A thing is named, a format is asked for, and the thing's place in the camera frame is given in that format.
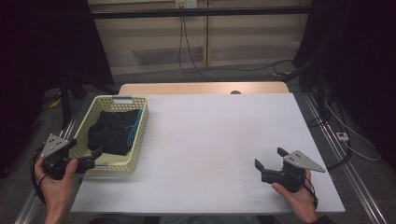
horizontal black bar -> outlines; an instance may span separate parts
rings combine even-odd
[[[307,14],[312,7],[255,7],[255,8],[183,8],[138,11],[94,11],[94,19],[127,19],[156,17],[200,17]]]

white tabletop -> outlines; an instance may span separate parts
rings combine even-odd
[[[277,147],[324,162],[291,93],[148,95],[136,170],[86,177],[72,212],[279,214],[284,199],[254,167],[280,170]],[[319,212],[344,206],[329,174],[312,172]]]

hand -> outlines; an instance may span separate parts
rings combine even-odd
[[[309,170],[305,172],[306,178],[311,180],[311,172],[309,172]],[[311,189],[311,184],[308,180],[305,180],[305,184]],[[299,191],[290,193],[280,184],[273,183],[272,187],[286,199],[294,214],[303,223],[312,223],[318,219],[318,214],[314,206],[314,199],[308,190],[300,188]]]
[[[39,159],[35,164],[35,178],[41,180],[40,188],[44,193],[47,203],[46,224],[64,223],[70,212],[74,198],[74,173],[77,170],[78,161],[71,160],[66,167],[64,178],[54,180],[45,175],[43,160]]]

folded clothing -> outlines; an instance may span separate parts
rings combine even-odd
[[[95,150],[102,147],[105,153],[126,155],[132,148],[140,115],[141,109],[102,111],[99,119],[88,130],[88,148]]]

basket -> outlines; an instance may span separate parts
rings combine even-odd
[[[97,165],[95,168],[89,170],[89,173],[132,173],[137,164],[137,158],[149,118],[147,99],[143,97],[111,95],[95,97],[84,120],[78,128],[75,135],[77,145],[69,151],[69,157],[81,158],[91,155],[92,151],[87,148],[88,130],[96,123],[102,111],[125,112],[134,109],[143,109],[143,111],[134,137],[132,149],[125,156],[103,153],[102,156],[96,160],[95,164]]]

